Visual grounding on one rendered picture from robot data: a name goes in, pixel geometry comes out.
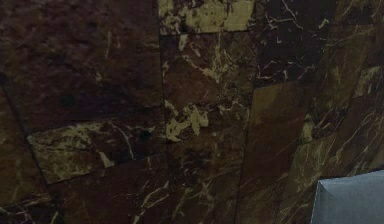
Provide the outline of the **grey-blue cabinet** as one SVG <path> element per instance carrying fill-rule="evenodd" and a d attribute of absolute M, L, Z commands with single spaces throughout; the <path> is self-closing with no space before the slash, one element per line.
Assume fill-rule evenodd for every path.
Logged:
<path fill-rule="evenodd" d="M 310 224 L 384 224 L 384 171 L 319 180 Z"/>

